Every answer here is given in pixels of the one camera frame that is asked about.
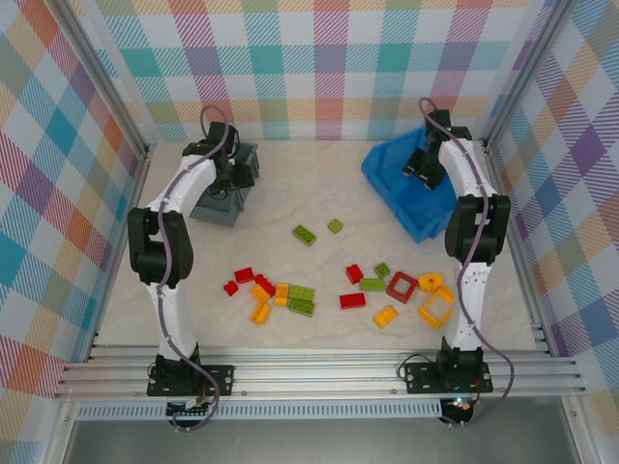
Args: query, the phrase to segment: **orange lego brick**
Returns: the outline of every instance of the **orange lego brick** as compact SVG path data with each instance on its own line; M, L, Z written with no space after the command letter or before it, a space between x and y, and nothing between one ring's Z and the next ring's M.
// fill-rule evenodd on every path
M251 314L251 320L256 324L264 324L270 312L271 308L267 304L259 303Z
M276 298L288 298L288 291L290 290L290 285L287 283L278 283L278 286L275 289Z
M399 316L396 309L389 305L385 306L379 313L375 314L373 317L374 324L378 326L378 329L382 329L391 321L396 319Z
M267 291L262 288L262 285L256 283L251 288L251 295L255 298L255 300L259 303L266 303L271 298L271 295L267 293Z

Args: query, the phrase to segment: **gray container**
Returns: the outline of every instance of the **gray container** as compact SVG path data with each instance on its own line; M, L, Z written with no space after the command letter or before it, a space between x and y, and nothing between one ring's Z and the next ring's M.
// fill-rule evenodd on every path
M258 145L255 143L242 142L235 159L235 162L241 162L250 167L254 180L260 174L257 148ZM211 196L205 190L200 199L197 200L190 218L232 227L234 222L236 222L236 218L245 209L244 203L250 194L250 189L251 187L239 188L238 190L230 191L227 196Z

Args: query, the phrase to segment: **white table surface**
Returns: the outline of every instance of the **white table surface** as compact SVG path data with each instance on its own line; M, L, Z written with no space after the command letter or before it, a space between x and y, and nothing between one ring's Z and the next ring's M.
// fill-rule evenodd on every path
M160 193L178 167L186 144L163 143L153 158L140 205ZM345 268L357 263L366 276L381 262L412 276L441 273L455 290L453 260L443 235L417 245L361 172L372 142L258 142L260 178L233 228L188 220L194 264L188 278L190 319L200 344L277 348L438 349L446 326L436 331L417 309L427 298L416 290L404 305L385 293L367 292L364 308L342 311L339 295L357 292ZM327 223L338 218L337 235ZM317 235L307 247L292 236L303 224ZM222 286L233 272L252 267L272 282L316 289L312 318L271 304L266 324L250 321L250 284L232 298ZM399 317L379 330L372 316L393 305ZM528 315L507 246L486 289L482 331L502 349L535 349ZM99 343L159 343L158 323L145 286L125 250L103 319Z

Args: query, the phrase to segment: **red lego brick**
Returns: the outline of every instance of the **red lego brick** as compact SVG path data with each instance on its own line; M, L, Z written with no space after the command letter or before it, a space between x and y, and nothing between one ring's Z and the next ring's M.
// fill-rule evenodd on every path
M264 291L267 292L272 297L275 297L276 288L264 275L258 274L255 277L255 283L264 288Z
M353 285L359 283L359 280L364 278L364 273L362 273L361 269L359 269L359 266L357 266L356 264L353 264L352 266L348 266L346 268L346 275L348 276L348 280L350 280L350 283L352 283Z
M238 283L251 282L253 280L253 271L251 268L245 268L234 273L234 278Z
M396 285L398 285L398 282L400 280L404 280L409 284L408 289L406 289L405 292L399 292L398 290L396 290ZM410 296L413 294L413 290L415 290L415 287L417 287L417 280L415 280L410 275L403 273L402 271L397 271L394 275L394 278L391 279L391 282L389 283L386 292L387 295L389 295L390 297L395 298L403 305L406 305L408 303L408 300L410 299Z
M234 280L229 280L228 283L223 286L223 290L228 294L228 297L231 297L239 290L239 286Z
M352 309L353 307L362 307L366 305L366 295L363 293L351 293L350 295L341 295L339 297L339 305L342 309Z

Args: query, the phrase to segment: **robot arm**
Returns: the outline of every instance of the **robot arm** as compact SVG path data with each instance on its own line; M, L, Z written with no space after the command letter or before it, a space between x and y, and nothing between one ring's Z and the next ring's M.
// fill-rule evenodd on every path
M510 200L507 196L497 195L485 178L474 157L474 146L468 129L452 127L447 110L435 109L428 117L453 137L428 121L427 150L418 149L404 166L403 172L414 174L430 189L436 188L447 173L457 197L445 231L445 249L449 256L455 258L455 273L456 276L461 274L461 280L457 285L458 299L455 301L454 312L437 354L438 377L447 391L465 392L471 386L480 384L483 384L482 391L491 391L489 376L484 383L487 365L483 362L482 341L478 334L487 278L505 241ZM472 259L462 272L483 216L482 189L488 202L487 217ZM466 308L470 320L464 315L462 306Z
M129 249L132 269L147 286L159 319L159 298L165 326L171 340L188 359L197 359L197 344L188 317L185 279L193 264L193 250L186 219L205 190L226 192L250 187L253 177L243 164L234 164L237 132L229 127L228 137L222 149L209 159L204 156L212 151L223 138L223 123L212 123L206 139L191 143L183 152L180 166L162 193L145 208L133 208L128 215ZM186 171L180 181L179 174ZM173 185L168 199L165 193ZM163 223L169 240L172 266L170 277L158 292L165 273L165 250L163 243L153 239L160 231L157 214L163 204ZM160 328L158 357L179 362L181 357L170 347Z

